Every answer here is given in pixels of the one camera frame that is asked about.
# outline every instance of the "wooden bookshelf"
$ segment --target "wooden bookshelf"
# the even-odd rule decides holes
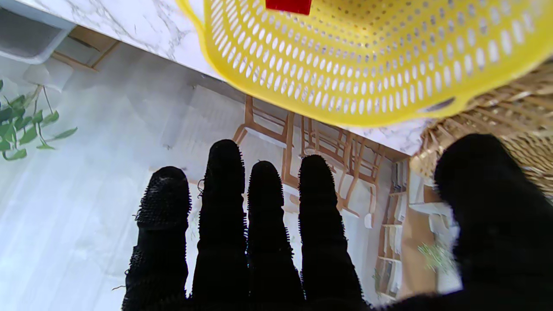
[[[401,238],[403,221],[408,208],[408,175],[409,160],[392,164],[392,186],[384,210],[384,219],[380,227],[380,242],[375,283],[377,294],[390,301],[398,299],[403,282],[403,265],[401,262]]]

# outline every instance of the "green plant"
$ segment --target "green plant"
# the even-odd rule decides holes
[[[0,91],[4,86],[3,80],[0,80]],[[43,110],[38,110],[38,98],[41,92],[44,92],[46,102],[50,113],[43,117]],[[27,149],[22,148],[35,139],[39,138],[41,145],[37,149],[48,150],[55,149],[48,143],[67,138],[73,135],[77,128],[69,129],[65,132],[54,135],[52,138],[45,139],[43,128],[55,123],[60,115],[52,110],[50,101],[46,94],[46,88],[38,85],[34,92],[21,95],[16,99],[9,101],[4,97],[6,103],[0,101],[0,152],[7,161],[23,159],[27,156]]]
[[[426,267],[434,272],[440,270],[447,273],[455,270],[453,254],[439,243],[430,246],[423,244],[418,249],[426,258]]]

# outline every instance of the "plant stem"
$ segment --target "plant stem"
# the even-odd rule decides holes
[[[34,110],[34,112],[33,112],[33,116],[34,116],[35,113],[36,113],[36,103],[37,103],[37,102],[38,102],[38,96],[37,96],[36,99],[35,99],[35,110]]]
[[[42,89],[44,90],[44,96],[46,97],[46,102],[48,103],[48,108],[50,108],[50,113],[54,113],[52,111],[52,106],[50,106],[50,100],[48,99],[48,95],[46,95],[46,87],[43,85]]]
[[[42,137],[42,129],[40,128],[40,123],[36,124],[38,126],[38,135],[40,136],[40,141],[42,144],[46,144],[46,140],[44,140],[44,137]]]

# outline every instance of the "woven rattan basket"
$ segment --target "woven rattan basket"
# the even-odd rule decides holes
[[[553,196],[553,61],[468,103],[469,110],[438,120],[422,134],[412,169],[432,178],[437,160],[469,133],[491,133],[509,149],[530,180]]]

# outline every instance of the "white floor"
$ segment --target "white floor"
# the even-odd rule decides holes
[[[0,75],[17,82],[5,79],[3,95],[29,87],[18,81],[25,68],[0,60]],[[64,92],[49,93],[60,112],[51,130],[79,130],[55,144],[56,151],[28,148],[26,159],[0,162],[1,310],[120,308],[124,288],[112,288],[124,285],[137,238],[133,214],[152,170],[174,165],[200,180],[210,145],[231,138],[243,121],[242,103],[193,90],[189,75],[178,64],[122,45],[99,73],[77,71]],[[241,149],[247,174],[259,159],[280,168],[282,149],[275,145],[248,135]],[[382,222],[390,174],[386,160],[375,224]],[[345,216],[344,222],[365,296],[375,301],[380,228],[363,225],[367,195],[359,183],[350,207],[361,218]],[[285,223],[300,266],[297,214],[286,213]],[[197,232],[189,230],[187,238],[192,268]]]

